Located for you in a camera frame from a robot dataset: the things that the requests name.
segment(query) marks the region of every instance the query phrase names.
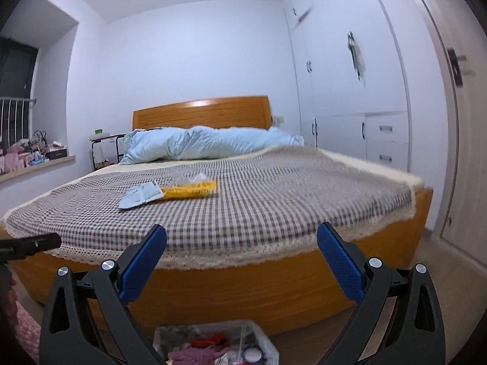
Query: plaid blanket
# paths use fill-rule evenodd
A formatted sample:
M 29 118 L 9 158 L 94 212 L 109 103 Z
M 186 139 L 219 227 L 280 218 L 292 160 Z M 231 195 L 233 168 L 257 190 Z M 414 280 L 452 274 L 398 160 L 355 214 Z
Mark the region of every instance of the plaid blanket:
M 118 209 L 134 185 L 155 180 L 167 187 L 198 173 L 218 181 L 214 196 Z M 347 167 L 316 149 L 286 146 L 248 158 L 89 176 L 17 209 L 6 226 L 28 236 L 56 232 L 65 247 L 110 253 L 139 242 L 157 223 L 167 230 L 172 254 L 265 253 L 269 245 L 275 251 L 275 245 L 285 249 L 293 241 L 314 240 L 323 221 L 340 231 L 394 213 L 405 219 L 397 211 L 411 210 L 413 202 L 405 183 Z

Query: headboard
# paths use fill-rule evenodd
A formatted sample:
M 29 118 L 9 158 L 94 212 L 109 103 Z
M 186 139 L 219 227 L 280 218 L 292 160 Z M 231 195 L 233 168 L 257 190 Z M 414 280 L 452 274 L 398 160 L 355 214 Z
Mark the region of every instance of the headboard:
M 132 127 L 189 128 L 203 125 L 225 127 L 271 127 L 271 113 L 267 96 L 222 97 L 166 104 L 133 112 Z

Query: window sill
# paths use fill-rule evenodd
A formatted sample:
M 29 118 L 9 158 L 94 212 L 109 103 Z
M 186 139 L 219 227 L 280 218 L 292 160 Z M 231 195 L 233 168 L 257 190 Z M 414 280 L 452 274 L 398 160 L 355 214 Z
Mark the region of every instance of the window sill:
M 41 164 L 36 164 L 35 166 L 28 166 L 28 167 L 25 167 L 23 169 L 18 169 L 16 171 L 14 171 L 13 173 L 2 174 L 0 176 L 0 183 L 3 183 L 3 181 L 7 181 L 9 179 L 14 179 L 15 177 L 22 176 L 22 175 L 27 174 L 27 173 L 32 173 L 33 171 L 45 169 L 46 167 L 49 167 L 49 166 L 54 166 L 55 164 L 71 162 L 74 160 L 76 160 L 76 155 L 67 156 L 65 158 L 54 159 L 53 161 L 44 162 Z

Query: blue gripper pad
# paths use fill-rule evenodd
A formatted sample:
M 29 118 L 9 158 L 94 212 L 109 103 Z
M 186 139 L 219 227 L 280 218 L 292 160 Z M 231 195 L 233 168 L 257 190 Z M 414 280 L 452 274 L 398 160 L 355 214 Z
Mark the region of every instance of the blue gripper pad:
M 358 306 L 365 296 L 363 275 L 345 250 L 343 240 L 333 227 L 325 222 L 318 227 L 317 242 L 343 293 Z
M 166 249 L 166 229 L 154 225 L 145 236 L 135 256 L 119 278 L 118 297 L 124 306 L 138 299 L 150 275 Z

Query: wooden bed frame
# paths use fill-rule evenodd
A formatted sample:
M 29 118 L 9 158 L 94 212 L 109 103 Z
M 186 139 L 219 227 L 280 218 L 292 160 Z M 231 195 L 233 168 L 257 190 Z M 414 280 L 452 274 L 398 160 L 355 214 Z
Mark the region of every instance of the wooden bed frame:
M 135 111 L 133 128 L 195 124 L 212 127 L 271 125 L 266 96 L 206 99 Z M 416 191 L 413 219 L 390 224 L 355 243 L 366 256 L 381 258 L 395 268 L 412 261 L 423 234 L 433 191 Z M 12 262 L 30 295 L 45 303 L 53 277 L 62 266 L 74 272 L 93 266 L 45 253 Z M 253 319 L 268 334 L 310 325 L 343 311 L 346 300 L 319 251 L 256 265 L 206 270 L 156 269 L 130 310 L 150 339 L 161 325 L 185 325 Z M 103 329 L 96 302 L 93 314 Z

